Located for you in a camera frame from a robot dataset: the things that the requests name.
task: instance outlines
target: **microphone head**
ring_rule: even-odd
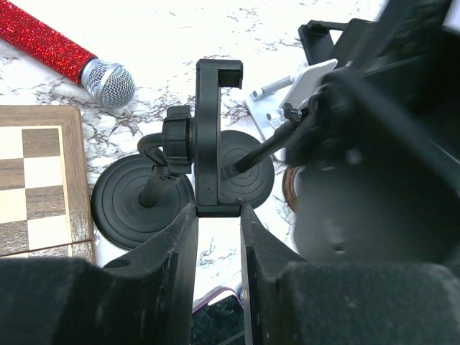
[[[108,108],[127,105],[136,84],[127,69],[119,63],[92,59],[83,69],[81,84],[100,104]]]

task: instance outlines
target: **chessboard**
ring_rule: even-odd
[[[95,262],[80,111],[0,106],[0,257]]]

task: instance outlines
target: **red glitter microphone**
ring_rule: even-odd
[[[8,0],[0,0],[0,38],[82,85],[100,104],[119,108],[136,89],[123,65],[99,60]]]

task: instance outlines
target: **white foldable holder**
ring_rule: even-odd
[[[297,110],[304,109],[308,99],[316,92],[319,81],[336,65],[337,60],[332,59],[302,68],[295,74],[252,91],[246,97],[244,103],[263,140],[270,138],[276,128],[286,121],[282,106],[291,103]],[[283,162],[285,149],[277,151],[274,156],[277,161]]]

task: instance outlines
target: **white marble surface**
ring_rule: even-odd
[[[103,60],[123,63],[137,83],[135,99],[103,109],[80,87],[0,40],[0,104],[71,104],[81,110],[91,188],[113,161],[136,152],[139,138],[161,131],[168,106],[195,103],[200,58],[239,59],[243,89],[222,96],[222,128],[260,139],[242,103],[256,86],[290,74],[304,60],[297,28],[311,19],[376,19],[385,0],[113,1],[12,0]],[[275,165],[272,195],[256,212],[294,248],[294,215]],[[98,264],[123,254],[96,231]],[[238,219],[201,219],[195,296],[241,280]]]

